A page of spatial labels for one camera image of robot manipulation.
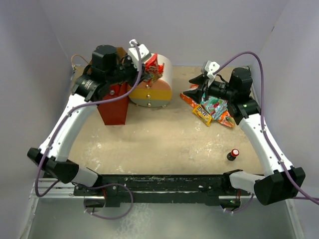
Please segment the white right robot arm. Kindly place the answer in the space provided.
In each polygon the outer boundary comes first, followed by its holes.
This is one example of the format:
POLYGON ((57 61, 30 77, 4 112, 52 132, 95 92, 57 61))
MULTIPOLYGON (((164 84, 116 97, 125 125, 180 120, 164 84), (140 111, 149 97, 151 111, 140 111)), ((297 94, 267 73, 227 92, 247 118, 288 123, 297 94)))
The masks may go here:
POLYGON ((297 194, 297 186, 306 174, 296 168, 281 152, 261 116, 259 104, 251 97, 253 79, 248 69, 234 68, 228 82, 210 79, 207 73, 189 80, 197 87, 185 91, 186 96, 200 103, 209 97, 227 101, 228 112, 252 144, 263 168, 263 175, 249 174, 242 170, 224 173, 222 191, 233 195, 239 189, 254 194, 262 205, 269 205, 297 194))

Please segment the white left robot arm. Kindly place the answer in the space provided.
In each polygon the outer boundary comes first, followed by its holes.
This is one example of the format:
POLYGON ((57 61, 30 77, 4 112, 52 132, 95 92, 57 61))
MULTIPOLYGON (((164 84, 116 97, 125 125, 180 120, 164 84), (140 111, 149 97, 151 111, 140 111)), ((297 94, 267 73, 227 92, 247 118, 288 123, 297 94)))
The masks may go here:
POLYGON ((29 149, 27 156, 37 166, 35 182, 41 172, 66 183, 85 186, 91 195, 101 193, 102 176, 69 159, 71 148, 84 123, 99 105, 117 102, 128 94, 105 99, 111 87, 127 83, 134 89, 145 74, 146 61, 151 57, 144 44, 130 41, 130 47, 121 55, 112 45, 99 45, 91 60, 75 80, 66 107, 58 122, 39 147, 29 149))

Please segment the small red nut snack pack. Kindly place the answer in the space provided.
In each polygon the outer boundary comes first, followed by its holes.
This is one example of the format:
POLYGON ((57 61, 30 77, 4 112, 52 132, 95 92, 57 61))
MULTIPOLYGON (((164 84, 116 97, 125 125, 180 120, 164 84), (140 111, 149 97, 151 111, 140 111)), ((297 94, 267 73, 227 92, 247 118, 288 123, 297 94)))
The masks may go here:
POLYGON ((151 58, 145 63, 145 77, 144 81, 150 87, 162 77, 164 72, 164 63, 159 62, 159 55, 153 54, 151 58))

